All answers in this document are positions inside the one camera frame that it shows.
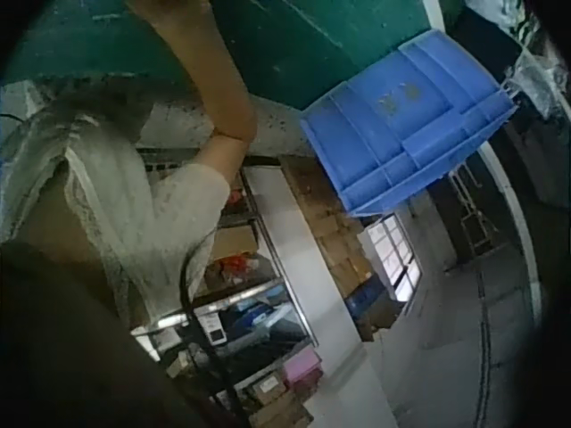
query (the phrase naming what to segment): white cloth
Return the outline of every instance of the white cloth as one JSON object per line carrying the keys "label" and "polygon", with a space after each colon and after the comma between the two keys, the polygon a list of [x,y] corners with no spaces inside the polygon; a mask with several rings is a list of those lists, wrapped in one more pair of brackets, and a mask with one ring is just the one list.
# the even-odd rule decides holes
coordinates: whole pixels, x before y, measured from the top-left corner
{"label": "white cloth", "polygon": [[22,125],[0,157],[0,242],[17,235],[42,186],[67,161],[66,201],[101,256],[120,315],[128,315],[129,284],[152,321],[178,309],[182,259],[198,246],[188,269],[192,299],[230,191],[217,171],[189,163],[151,186],[141,157],[111,124],[63,105]]}

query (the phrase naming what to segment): storage bin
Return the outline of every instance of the storage bin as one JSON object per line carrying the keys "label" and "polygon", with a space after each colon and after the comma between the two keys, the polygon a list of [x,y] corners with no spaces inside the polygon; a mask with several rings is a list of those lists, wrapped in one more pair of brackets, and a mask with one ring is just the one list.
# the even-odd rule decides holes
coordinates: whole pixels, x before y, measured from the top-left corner
{"label": "storage bin", "polygon": [[444,176],[515,110],[474,58],[430,30],[319,98],[302,128],[344,207],[362,217]]}

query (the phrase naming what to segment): blue item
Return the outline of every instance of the blue item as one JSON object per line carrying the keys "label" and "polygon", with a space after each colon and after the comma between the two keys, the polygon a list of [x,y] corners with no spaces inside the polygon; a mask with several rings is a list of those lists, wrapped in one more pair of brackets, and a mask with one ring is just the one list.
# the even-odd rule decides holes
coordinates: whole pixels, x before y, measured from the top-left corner
{"label": "blue item", "polygon": [[302,128],[344,207],[364,217],[458,166],[515,110],[474,58],[430,30],[318,99]]}
{"label": "blue item", "polygon": [[386,289],[377,274],[359,285],[345,299],[345,306],[349,310],[351,318],[354,320],[361,318],[383,292],[386,292]]}

